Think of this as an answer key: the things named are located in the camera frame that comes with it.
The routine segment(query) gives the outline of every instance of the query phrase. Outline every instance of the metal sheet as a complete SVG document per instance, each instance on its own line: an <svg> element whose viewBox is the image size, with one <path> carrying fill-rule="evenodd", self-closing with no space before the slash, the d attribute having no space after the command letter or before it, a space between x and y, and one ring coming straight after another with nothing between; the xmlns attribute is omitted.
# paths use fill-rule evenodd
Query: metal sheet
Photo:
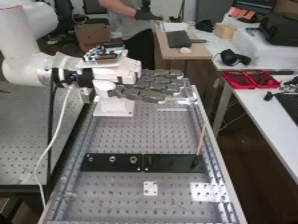
<svg viewBox="0 0 298 224"><path fill-rule="evenodd" d="M35 185L32 177L38 159L47 146L48 89L0 82L0 184ZM66 90L59 90L55 101L58 123ZM83 104L74 92L63 129L54 147L52 168L58 162ZM40 166L40 180L46 184L47 161Z"/></svg>
<svg viewBox="0 0 298 224"><path fill-rule="evenodd" d="M207 173L80 172L86 153L196 153L204 120L185 85L189 98L139 102L133 118L88 119L43 223L238 223L208 132ZM145 181L159 183L157 196L144 195Z"/></svg>

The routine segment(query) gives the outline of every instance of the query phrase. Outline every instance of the white wall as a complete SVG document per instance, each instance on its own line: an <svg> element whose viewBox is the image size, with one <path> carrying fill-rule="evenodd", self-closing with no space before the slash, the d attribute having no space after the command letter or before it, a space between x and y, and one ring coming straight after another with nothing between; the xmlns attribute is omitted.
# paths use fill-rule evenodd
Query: white wall
<svg viewBox="0 0 298 224"><path fill-rule="evenodd" d="M185 11L184 11L184 18L185 21L196 21L196 11L197 11L197 0L185 0Z"/></svg>
<svg viewBox="0 0 298 224"><path fill-rule="evenodd" d="M179 17L181 5L183 0L152 0L152 12L165 18Z"/></svg>

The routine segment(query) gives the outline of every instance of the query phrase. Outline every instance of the storage box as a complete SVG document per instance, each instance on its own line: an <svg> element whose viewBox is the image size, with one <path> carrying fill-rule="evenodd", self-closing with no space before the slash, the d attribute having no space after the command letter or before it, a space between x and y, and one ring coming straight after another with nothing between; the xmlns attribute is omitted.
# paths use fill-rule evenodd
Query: storage box
<svg viewBox="0 0 298 224"><path fill-rule="evenodd" d="M235 32L237 28L233 26L225 25L223 23L216 24L216 29L215 29L215 34L221 38L221 39L229 39L232 40L235 37Z"/></svg>
<svg viewBox="0 0 298 224"><path fill-rule="evenodd" d="M76 35L84 52L88 52L96 45L111 41L109 26L107 24L76 25Z"/></svg>

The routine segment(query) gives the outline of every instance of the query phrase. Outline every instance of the vertical metal post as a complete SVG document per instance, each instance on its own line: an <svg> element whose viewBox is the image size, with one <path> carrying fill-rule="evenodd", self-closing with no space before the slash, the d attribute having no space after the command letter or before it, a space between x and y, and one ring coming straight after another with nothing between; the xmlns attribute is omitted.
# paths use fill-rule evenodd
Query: vertical metal post
<svg viewBox="0 0 298 224"><path fill-rule="evenodd" d="M220 130L221 130L221 124L225 118L225 114L227 114L227 108L231 102L231 97L232 97L232 89L229 84L225 82L225 87L224 87L224 91L221 94L221 102L220 102L220 106L217 109L217 115L216 115L216 120L213 123L213 132L216 137L219 136Z"/></svg>

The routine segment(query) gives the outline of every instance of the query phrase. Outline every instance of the small white block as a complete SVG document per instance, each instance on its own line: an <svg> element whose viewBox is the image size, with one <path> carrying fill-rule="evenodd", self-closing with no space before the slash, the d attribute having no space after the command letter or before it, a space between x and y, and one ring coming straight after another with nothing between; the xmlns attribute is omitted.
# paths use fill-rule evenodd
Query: small white block
<svg viewBox="0 0 298 224"><path fill-rule="evenodd" d="M145 196L157 196L159 195L159 184L156 181L144 182L144 195Z"/></svg>

